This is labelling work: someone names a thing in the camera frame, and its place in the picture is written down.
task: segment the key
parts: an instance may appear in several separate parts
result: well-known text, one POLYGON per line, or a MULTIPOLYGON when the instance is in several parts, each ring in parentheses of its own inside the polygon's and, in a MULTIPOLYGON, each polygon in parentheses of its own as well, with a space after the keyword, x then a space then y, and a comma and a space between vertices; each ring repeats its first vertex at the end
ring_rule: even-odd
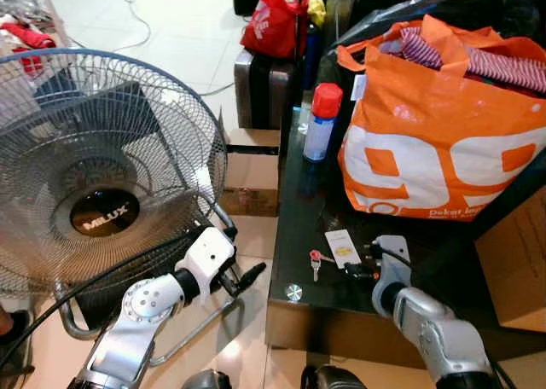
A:
POLYGON ((317 259, 319 261, 328 261, 329 263, 335 264, 335 259, 322 255, 322 253, 318 250, 311 250, 309 252, 309 256, 311 257, 311 259, 317 259))
POLYGON ((312 259, 311 260, 311 268, 313 269, 313 281, 318 281, 318 269, 321 268, 321 260, 320 259, 312 259))

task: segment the small card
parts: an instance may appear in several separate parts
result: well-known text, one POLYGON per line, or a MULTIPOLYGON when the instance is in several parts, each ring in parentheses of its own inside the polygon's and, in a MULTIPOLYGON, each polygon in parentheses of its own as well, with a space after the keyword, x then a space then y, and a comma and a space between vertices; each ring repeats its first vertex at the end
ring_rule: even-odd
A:
POLYGON ((366 75, 355 75, 355 81, 352 84, 351 100, 359 101, 364 96, 366 90, 366 82, 368 77, 366 75))
POLYGON ((360 264, 362 262, 346 229, 328 231, 324 235, 340 270, 343 270, 345 263, 360 264))

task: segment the orange shopping bag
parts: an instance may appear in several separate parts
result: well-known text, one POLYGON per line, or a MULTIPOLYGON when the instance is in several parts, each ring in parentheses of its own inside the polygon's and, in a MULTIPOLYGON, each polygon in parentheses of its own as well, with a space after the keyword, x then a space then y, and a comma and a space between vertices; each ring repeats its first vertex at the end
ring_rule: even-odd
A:
POLYGON ((469 32, 428 15, 338 47, 339 64, 367 78, 338 154, 355 209, 471 221, 546 146, 546 101, 464 78, 468 47, 546 62, 530 39, 469 32), (438 71, 381 52, 408 26, 438 51, 438 71), (359 63, 352 55, 363 49, 359 63))

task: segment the metal screw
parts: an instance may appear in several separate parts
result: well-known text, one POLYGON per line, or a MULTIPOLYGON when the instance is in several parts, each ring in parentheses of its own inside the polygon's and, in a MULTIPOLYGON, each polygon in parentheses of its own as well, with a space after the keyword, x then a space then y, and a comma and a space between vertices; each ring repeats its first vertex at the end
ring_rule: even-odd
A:
POLYGON ((297 284, 288 284, 284 291, 288 299, 292 302, 298 302, 301 299, 301 295, 303 294, 303 290, 297 284))

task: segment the black glass table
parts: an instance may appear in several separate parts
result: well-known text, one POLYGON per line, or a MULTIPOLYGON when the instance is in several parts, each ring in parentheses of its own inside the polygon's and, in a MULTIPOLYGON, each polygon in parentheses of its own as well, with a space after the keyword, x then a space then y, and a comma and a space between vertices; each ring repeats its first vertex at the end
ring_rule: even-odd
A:
POLYGON ((304 112, 294 113, 281 159, 281 194, 268 299, 266 343, 373 362, 424 367, 416 349, 371 303, 373 285, 322 263, 317 282, 311 249, 331 256, 325 231, 347 229, 361 258, 383 234, 403 235, 418 274, 413 283, 456 308, 479 330, 496 360, 546 349, 546 334, 499 326, 475 252, 471 224, 356 212, 343 188, 336 152, 319 164, 304 160, 304 112), (301 288, 297 302, 287 287, 301 288))

